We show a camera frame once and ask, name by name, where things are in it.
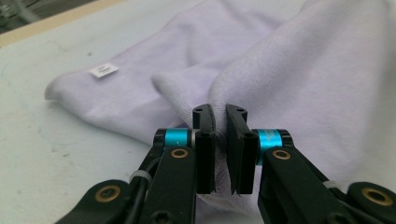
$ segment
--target white tag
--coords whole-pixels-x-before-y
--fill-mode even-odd
[[[95,77],[104,77],[119,70],[119,68],[111,63],[105,63],[90,70]]]

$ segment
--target light purple fabric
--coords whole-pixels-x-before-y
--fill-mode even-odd
[[[244,107],[251,129],[289,130],[308,159],[344,183],[370,149],[375,114],[396,112],[387,97],[396,84],[388,14],[379,0],[322,0],[308,1],[298,15],[280,21],[242,1],[207,1],[109,60],[120,68],[115,74],[97,79],[86,69],[58,77],[46,98],[148,144],[158,128],[191,126],[191,110],[212,104],[218,192],[200,198],[257,215],[261,167],[252,195],[230,193],[225,105]],[[198,206],[198,213],[207,211]]]

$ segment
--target folded cloth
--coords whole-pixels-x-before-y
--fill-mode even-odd
[[[231,195],[225,105],[244,107],[251,129],[289,130],[309,160],[343,183],[370,149],[375,114],[396,112],[387,97],[396,95],[393,25],[379,0],[308,1],[288,21],[236,0],[207,1],[109,60],[115,74],[57,77],[46,98],[148,144],[158,128],[191,126],[192,109],[212,104],[217,192],[199,196],[197,215],[205,203],[257,215],[261,167],[252,195]]]

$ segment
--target clothing tag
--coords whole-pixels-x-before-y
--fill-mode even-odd
[[[95,77],[104,77],[119,70],[119,68],[111,63],[105,63],[90,70]]]

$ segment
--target floor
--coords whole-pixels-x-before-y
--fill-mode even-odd
[[[12,2],[0,0],[0,34],[29,24],[18,14]],[[80,7],[96,0],[20,0],[22,5],[33,12],[40,20]]]

